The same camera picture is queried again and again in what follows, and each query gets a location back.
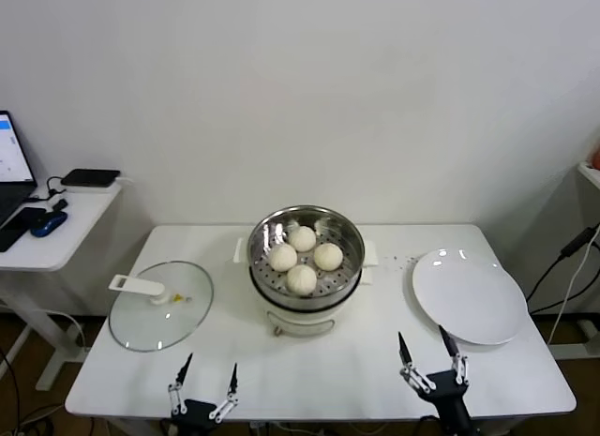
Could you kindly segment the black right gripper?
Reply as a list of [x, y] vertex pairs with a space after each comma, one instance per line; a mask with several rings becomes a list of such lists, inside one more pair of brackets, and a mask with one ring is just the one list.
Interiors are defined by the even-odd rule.
[[398, 353], [402, 362], [400, 375], [416, 393], [419, 393], [421, 400], [435, 407], [441, 420], [470, 420], [463, 401], [469, 384], [468, 357], [460, 353], [455, 340], [441, 325], [439, 330], [444, 347], [452, 359], [452, 370], [455, 373], [446, 370], [427, 376], [421, 374], [413, 363], [404, 337], [397, 332]]

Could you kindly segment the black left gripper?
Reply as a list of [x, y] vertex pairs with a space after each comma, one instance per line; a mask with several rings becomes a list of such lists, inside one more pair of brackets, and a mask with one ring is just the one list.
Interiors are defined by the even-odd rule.
[[223, 420], [238, 404], [238, 365], [234, 364], [233, 366], [226, 398], [218, 406], [205, 401], [182, 400], [180, 391], [183, 388], [192, 357], [193, 353], [190, 353], [187, 361], [175, 376], [174, 382], [168, 386], [172, 424], [176, 427], [178, 435], [209, 435], [219, 426], [216, 420]]

